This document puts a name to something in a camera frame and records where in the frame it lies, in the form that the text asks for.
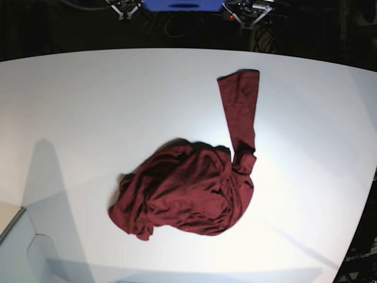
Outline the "dark red long-sleeve t-shirt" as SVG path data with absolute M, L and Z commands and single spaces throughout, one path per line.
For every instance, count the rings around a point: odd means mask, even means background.
M 235 225 L 254 192 L 259 80 L 248 69 L 217 80 L 231 148 L 185 139 L 161 147 L 121 180 L 112 222 L 143 241 L 159 226 L 215 236 Z

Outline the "black power strip red light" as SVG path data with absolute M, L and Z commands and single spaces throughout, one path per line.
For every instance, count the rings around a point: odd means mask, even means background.
M 222 17 L 227 21 L 236 21 L 238 22 L 243 28 L 250 28 L 251 26 L 256 25 L 258 22 L 269 19 L 270 17 L 278 17 L 278 14 L 271 14 L 266 13 L 266 11 L 262 13 L 251 13 L 251 14 L 235 14 L 234 12 L 223 11 Z

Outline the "blue box at table back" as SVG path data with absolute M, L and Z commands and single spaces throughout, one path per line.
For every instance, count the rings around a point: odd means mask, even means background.
M 145 7 L 153 12 L 204 11 L 216 12 L 221 9 L 223 0 L 145 0 Z

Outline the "black OpenArm labelled case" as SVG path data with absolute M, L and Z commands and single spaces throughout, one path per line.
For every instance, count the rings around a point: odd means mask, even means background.
M 376 178 L 335 282 L 376 282 Z

